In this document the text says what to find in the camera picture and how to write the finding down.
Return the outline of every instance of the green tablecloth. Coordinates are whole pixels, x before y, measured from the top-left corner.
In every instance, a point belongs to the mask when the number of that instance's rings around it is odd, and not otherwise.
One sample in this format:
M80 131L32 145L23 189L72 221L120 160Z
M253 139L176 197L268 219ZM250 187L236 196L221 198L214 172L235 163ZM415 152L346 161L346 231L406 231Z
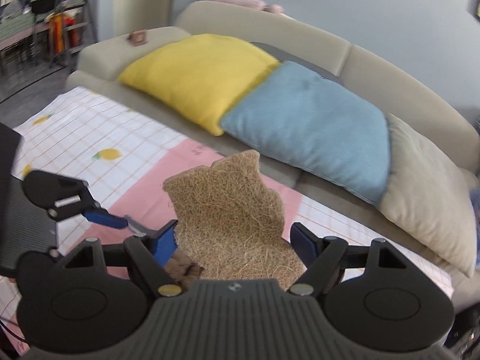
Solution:
M41 23L48 15L38 15L37 23ZM33 13L24 13L12 19L6 19L0 24L0 42L32 27Z

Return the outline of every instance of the lemon print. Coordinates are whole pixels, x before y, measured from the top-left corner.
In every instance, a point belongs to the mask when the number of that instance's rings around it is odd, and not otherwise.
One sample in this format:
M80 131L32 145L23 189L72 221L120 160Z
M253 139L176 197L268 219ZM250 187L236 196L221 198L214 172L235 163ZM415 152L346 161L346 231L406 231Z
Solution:
M107 161L113 161L121 156L122 154L117 149L104 149L104 150L100 150L97 154L95 154L92 157L92 160L95 161L95 160L102 159Z
M25 177L25 176L28 175L31 171L32 171L32 164L31 164L31 163L28 163L28 164L25 165L25 167L22 169L22 176Z
M53 114L49 114L47 116L42 116L42 117L39 117L38 119L34 120L33 122L33 125L36 126L40 123L43 123L45 122L46 120L49 120L51 117L53 116Z

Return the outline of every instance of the couch armrest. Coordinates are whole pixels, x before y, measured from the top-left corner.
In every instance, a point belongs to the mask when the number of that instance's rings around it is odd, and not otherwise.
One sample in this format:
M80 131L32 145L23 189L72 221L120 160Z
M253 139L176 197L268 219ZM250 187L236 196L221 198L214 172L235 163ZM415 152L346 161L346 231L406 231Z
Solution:
M190 36L177 27L162 27L147 31L148 43L133 47L127 35L92 44L82 50L78 60L79 71L107 81L115 81L124 69L143 56L168 43Z

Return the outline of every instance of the blue pillow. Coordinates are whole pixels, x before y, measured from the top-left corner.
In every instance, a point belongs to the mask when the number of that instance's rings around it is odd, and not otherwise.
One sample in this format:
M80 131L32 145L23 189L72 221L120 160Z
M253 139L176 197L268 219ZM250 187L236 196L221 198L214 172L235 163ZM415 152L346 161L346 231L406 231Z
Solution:
M380 201L390 166L387 121L373 104L287 61L241 100L222 128L261 154Z

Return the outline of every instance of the beige pillow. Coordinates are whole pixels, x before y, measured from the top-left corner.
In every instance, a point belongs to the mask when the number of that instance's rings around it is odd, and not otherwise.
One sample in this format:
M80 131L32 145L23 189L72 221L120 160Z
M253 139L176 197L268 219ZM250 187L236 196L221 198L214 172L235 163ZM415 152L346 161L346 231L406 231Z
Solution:
M380 212L471 277L477 258L475 215L460 169L430 140L387 114L391 168Z

